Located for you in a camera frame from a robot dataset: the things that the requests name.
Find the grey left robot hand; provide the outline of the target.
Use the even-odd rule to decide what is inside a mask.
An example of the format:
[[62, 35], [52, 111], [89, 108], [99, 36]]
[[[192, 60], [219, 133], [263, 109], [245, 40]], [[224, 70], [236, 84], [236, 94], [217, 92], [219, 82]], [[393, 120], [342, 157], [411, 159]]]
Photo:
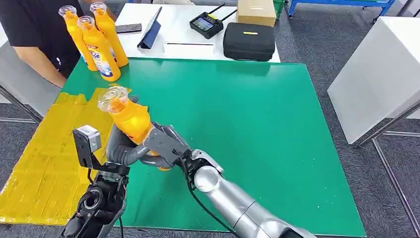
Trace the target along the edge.
[[135, 144], [115, 124], [112, 125], [106, 146], [106, 158], [108, 162], [131, 166], [137, 161], [146, 165], [156, 166], [152, 157], [147, 155], [150, 150], [144, 146]]

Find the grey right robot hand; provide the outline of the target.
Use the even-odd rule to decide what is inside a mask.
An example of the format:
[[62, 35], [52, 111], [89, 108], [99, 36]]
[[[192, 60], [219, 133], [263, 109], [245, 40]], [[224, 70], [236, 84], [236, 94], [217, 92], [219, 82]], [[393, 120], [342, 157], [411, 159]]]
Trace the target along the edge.
[[152, 152], [145, 153], [140, 162], [167, 171], [181, 166], [192, 158], [192, 150], [171, 125], [160, 125], [152, 122], [152, 129], [142, 145]]

